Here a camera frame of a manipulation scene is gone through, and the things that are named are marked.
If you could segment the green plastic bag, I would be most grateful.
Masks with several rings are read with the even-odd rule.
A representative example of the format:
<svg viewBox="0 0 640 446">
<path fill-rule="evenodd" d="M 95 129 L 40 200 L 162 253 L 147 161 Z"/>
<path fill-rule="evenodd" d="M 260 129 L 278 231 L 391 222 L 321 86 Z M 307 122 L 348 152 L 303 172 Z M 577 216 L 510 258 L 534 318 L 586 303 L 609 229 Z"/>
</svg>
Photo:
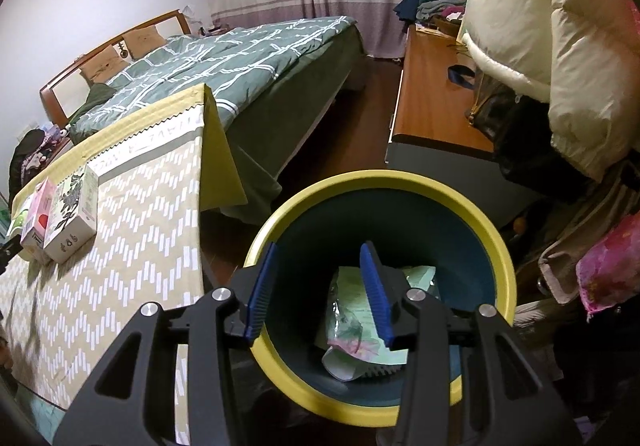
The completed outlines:
<svg viewBox="0 0 640 446">
<path fill-rule="evenodd" d="M 397 374 L 407 362 L 405 351 L 386 348 L 378 337 L 357 267 L 341 267 L 334 275 L 316 344 L 322 366 L 341 382 Z"/>
</svg>

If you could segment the white floral tea box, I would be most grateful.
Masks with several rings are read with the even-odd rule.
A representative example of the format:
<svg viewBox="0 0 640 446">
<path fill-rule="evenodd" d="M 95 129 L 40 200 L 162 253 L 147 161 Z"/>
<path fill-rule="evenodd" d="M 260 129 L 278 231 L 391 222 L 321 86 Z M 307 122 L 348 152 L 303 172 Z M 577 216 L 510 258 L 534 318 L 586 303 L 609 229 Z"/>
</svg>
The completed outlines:
<svg viewBox="0 0 640 446">
<path fill-rule="evenodd" d="M 96 234 L 99 181 L 81 166 L 55 188 L 43 250 L 56 264 L 65 263 Z"/>
</svg>

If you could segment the pink strawberry milk carton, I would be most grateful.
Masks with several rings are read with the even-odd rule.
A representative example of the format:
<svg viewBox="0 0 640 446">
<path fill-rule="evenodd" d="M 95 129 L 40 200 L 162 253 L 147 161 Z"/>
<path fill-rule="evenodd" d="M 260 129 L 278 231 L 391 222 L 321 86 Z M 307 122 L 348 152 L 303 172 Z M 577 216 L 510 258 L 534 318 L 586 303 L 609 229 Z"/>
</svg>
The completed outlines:
<svg viewBox="0 0 640 446">
<path fill-rule="evenodd" d="M 43 249 L 55 184 L 46 178 L 36 187 L 24 221 L 21 245 L 29 251 Z"/>
</svg>

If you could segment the green white drink bottle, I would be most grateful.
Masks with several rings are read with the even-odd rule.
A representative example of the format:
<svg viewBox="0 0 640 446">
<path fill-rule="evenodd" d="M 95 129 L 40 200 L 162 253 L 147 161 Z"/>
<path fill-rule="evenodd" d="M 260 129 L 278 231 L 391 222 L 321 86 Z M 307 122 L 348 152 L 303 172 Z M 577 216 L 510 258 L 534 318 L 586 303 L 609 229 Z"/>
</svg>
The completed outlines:
<svg viewBox="0 0 640 446">
<path fill-rule="evenodd" d="M 7 240 L 11 240 L 15 237 L 22 236 L 22 231 L 25 225 L 25 220 L 27 218 L 27 215 L 28 215 L 28 210 L 22 209 L 20 212 L 18 212 L 14 216 L 14 218 L 12 218 L 8 232 L 6 233 Z"/>
</svg>

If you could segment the yellow rimmed trash bin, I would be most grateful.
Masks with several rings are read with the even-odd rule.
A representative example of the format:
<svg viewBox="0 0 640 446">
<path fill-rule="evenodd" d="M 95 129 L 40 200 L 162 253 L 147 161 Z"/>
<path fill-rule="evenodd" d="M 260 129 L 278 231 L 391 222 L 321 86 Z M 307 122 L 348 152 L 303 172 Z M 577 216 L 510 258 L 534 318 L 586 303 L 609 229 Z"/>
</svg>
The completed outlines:
<svg viewBox="0 0 640 446">
<path fill-rule="evenodd" d="M 278 248 L 268 315 L 250 349 L 254 359 L 284 395 L 313 414 L 387 428 L 397 420 L 405 374 L 337 381 L 322 366 L 316 343 L 331 280 L 339 267 L 359 264 L 367 241 L 390 267 L 434 267 L 440 299 L 457 310 L 491 303 L 512 322 L 516 281 L 506 244 L 487 216 L 454 189 L 421 175 L 340 174 L 273 212 L 245 259 L 252 265 L 268 244 Z"/>
</svg>

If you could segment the patterned table cloth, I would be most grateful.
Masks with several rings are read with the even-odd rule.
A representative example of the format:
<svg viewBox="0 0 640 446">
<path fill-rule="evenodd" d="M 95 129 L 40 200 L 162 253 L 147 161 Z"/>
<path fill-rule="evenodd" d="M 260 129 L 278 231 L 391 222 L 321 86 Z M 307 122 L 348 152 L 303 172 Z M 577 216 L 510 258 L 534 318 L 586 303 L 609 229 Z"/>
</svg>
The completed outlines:
<svg viewBox="0 0 640 446">
<path fill-rule="evenodd" d="M 63 264 L 12 258 L 1 277 L 17 411 L 45 440 L 142 304 L 203 295 L 200 215 L 246 200 L 202 84 L 104 128 L 43 175 L 61 183 L 85 167 L 98 178 L 96 233 Z"/>
</svg>

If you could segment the wooden side desk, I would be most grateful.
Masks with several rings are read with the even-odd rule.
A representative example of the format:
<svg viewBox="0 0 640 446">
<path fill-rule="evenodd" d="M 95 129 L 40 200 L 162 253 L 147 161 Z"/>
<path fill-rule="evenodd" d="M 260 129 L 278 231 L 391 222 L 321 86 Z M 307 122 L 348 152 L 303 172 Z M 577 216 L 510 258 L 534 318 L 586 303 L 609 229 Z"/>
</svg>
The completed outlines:
<svg viewBox="0 0 640 446">
<path fill-rule="evenodd" d="M 465 117 L 473 92 L 448 78 L 453 65 L 473 65 L 454 38 L 409 29 L 390 141 L 490 160 L 492 143 Z"/>
</svg>

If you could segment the green checked duvet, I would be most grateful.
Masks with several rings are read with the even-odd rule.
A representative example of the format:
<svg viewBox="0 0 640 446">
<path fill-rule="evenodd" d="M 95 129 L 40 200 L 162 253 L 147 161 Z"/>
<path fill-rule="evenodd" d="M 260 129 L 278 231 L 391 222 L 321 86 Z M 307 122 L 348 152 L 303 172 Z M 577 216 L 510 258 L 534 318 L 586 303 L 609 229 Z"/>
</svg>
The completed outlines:
<svg viewBox="0 0 640 446">
<path fill-rule="evenodd" d="M 201 83 L 213 92 L 224 128 L 305 57 L 336 48 L 362 53 L 356 20 L 349 16 L 294 19 L 234 28 L 220 36 L 172 36 L 105 84 L 117 93 L 67 125 L 79 144 L 154 102 Z"/>
</svg>

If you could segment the dark green garment on bed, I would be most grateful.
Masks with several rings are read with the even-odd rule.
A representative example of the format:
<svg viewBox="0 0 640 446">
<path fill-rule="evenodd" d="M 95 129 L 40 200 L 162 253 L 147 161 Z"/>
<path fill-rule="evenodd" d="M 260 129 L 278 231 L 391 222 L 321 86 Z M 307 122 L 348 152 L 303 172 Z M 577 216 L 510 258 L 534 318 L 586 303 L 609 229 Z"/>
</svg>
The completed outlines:
<svg viewBox="0 0 640 446">
<path fill-rule="evenodd" d="M 89 94 L 85 102 L 70 116 L 68 124 L 73 124 L 90 110 L 104 105 L 116 93 L 116 88 L 112 88 L 105 83 L 93 83 L 89 88 Z"/>
</svg>

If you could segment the dark clothes on nightstand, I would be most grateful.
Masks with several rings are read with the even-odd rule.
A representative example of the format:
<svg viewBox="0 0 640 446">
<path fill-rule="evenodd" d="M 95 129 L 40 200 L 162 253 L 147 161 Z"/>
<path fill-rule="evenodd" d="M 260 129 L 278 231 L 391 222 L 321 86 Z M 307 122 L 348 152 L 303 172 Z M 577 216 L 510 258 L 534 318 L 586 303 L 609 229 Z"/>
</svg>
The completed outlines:
<svg viewBox="0 0 640 446">
<path fill-rule="evenodd" d="M 64 128 L 32 128 L 14 149 L 9 166 L 9 204 L 18 192 L 72 141 Z"/>
</svg>

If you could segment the left brown pillow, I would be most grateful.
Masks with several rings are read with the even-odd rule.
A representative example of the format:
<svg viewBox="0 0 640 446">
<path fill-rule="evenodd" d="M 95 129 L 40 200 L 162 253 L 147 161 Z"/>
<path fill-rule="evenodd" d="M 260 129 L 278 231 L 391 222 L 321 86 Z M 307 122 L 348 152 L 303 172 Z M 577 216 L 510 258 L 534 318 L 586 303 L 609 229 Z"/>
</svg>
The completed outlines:
<svg viewBox="0 0 640 446">
<path fill-rule="evenodd" d="M 96 56 L 80 66 L 80 73 L 89 84 L 106 83 L 113 76 L 122 72 L 129 65 L 122 59 L 114 47 L 107 46 Z"/>
</svg>

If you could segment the brown pillow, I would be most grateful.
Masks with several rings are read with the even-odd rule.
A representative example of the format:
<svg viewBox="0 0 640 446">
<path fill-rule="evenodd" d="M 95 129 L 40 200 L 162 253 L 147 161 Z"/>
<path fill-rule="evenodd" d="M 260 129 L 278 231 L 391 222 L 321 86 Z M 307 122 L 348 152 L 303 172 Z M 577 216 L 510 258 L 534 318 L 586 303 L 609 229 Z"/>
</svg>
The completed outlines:
<svg viewBox="0 0 640 446">
<path fill-rule="evenodd" d="M 113 76 L 122 72 L 129 65 L 122 59 L 114 47 L 107 46 L 96 56 L 80 66 L 80 73 L 89 84 L 106 83 Z"/>
<path fill-rule="evenodd" d="M 141 59 L 151 53 L 152 50 L 156 50 L 167 43 L 167 40 L 160 35 L 154 24 L 125 32 L 122 35 L 122 39 L 133 60 Z"/>
</svg>

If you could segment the clothes pile on desk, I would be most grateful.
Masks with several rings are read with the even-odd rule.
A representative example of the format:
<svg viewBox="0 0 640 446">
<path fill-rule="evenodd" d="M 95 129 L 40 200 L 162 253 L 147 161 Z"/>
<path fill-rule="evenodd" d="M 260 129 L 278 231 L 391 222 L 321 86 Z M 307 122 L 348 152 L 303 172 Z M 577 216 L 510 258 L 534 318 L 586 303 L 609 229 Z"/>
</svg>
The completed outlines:
<svg viewBox="0 0 640 446">
<path fill-rule="evenodd" d="M 407 30 L 410 24 L 427 26 L 433 17 L 447 18 L 451 13 L 463 13 L 466 0 L 401 0 L 394 13 Z"/>
</svg>

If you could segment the cream puffer jacket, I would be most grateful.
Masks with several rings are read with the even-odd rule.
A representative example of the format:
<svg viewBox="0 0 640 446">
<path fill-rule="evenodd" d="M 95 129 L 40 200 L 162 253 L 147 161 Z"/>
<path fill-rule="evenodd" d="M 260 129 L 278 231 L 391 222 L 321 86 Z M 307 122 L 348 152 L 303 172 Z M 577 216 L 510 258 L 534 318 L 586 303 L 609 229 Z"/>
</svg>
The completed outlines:
<svg viewBox="0 0 640 446">
<path fill-rule="evenodd" d="M 551 146 L 579 172 L 639 146 L 631 0 L 466 0 L 463 42 L 484 73 L 548 105 Z"/>
</svg>

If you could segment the wooden bed frame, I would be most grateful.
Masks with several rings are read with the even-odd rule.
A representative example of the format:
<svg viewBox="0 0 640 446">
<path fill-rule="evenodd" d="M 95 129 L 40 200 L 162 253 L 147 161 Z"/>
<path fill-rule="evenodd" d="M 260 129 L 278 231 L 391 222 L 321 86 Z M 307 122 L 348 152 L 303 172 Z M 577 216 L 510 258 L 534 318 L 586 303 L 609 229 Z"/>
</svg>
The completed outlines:
<svg viewBox="0 0 640 446">
<path fill-rule="evenodd" d="M 57 73 L 40 88 L 39 95 L 49 120 L 59 128 L 83 105 L 95 83 L 114 78 L 138 57 L 159 48 L 170 36 L 190 34 L 186 16 L 172 10 L 113 36 Z"/>
</svg>

